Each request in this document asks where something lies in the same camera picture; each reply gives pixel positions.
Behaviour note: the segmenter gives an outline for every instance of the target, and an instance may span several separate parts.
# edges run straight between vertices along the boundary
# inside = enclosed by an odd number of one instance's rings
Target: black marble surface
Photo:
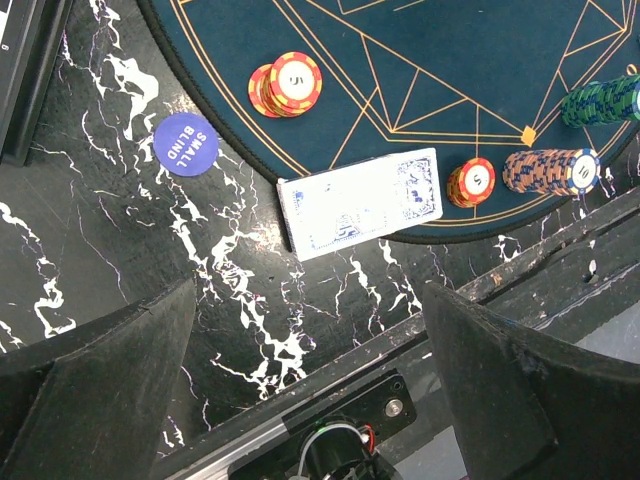
[[[428,308],[426,280],[459,288],[640,181],[636,138],[586,199],[509,235],[375,240],[300,264],[275,190],[224,142],[205,175],[160,168],[152,132],[178,111],[197,109],[135,2],[76,0],[29,164],[0,166],[0,353],[197,278],[160,455]]]

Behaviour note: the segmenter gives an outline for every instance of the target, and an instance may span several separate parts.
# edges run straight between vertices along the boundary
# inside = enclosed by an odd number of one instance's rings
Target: white wire
[[[300,466],[298,467],[298,474],[296,475],[297,478],[300,478],[300,479],[304,478],[302,476],[302,470],[304,469],[304,461],[305,461],[305,458],[307,457],[307,452],[309,451],[309,447],[311,446],[311,444],[315,442],[320,435],[330,432],[331,430],[337,430],[339,428],[344,428],[346,430],[351,430],[352,432],[355,432],[356,434],[358,434],[358,438],[362,443],[365,443],[368,440],[368,439],[366,440],[364,439],[362,432],[360,432],[360,430],[358,430],[356,427],[352,425],[349,425],[348,423],[334,423],[332,425],[327,425],[326,427],[321,428],[316,433],[311,435],[311,438],[307,440],[307,443],[304,445],[304,448],[302,449],[302,455],[300,456]]]

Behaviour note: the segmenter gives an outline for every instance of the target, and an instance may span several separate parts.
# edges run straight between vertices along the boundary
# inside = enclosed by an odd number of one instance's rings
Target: bolt
[[[387,403],[386,407],[384,407],[384,413],[389,418],[397,417],[402,413],[403,407],[404,405],[402,404],[402,401],[394,398]]]

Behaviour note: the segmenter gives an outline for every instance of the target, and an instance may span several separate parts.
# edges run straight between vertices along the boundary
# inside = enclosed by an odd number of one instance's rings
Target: poker chip stack
[[[584,195],[598,183],[600,159],[594,150],[534,150],[507,158],[502,179],[514,192]]]
[[[318,101],[322,73],[308,55],[289,52],[253,72],[248,91],[251,104],[265,117],[297,117]]]
[[[473,208],[484,202],[496,184],[496,173],[485,158],[473,158],[456,168],[447,181],[447,197],[456,207]]]
[[[562,101],[562,120],[574,128],[640,120],[640,75],[573,90]]]

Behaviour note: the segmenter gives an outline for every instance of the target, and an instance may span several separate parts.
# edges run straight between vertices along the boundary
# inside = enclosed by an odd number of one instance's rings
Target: poker mat
[[[628,143],[637,122],[569,128],[560,102],[640,64],[639,1],[138,0],[198,107],[273,182],[431,146],[445,192],[456,167],[488,159],[488,200],[444,197],[442,219],[392,237],[425,243],[503,233],[559,206],[503,185],[515,151],[592,148],[606,166]],[[298,118],[263,117],[249,78],[289,51],[317,62],[322,94]]]

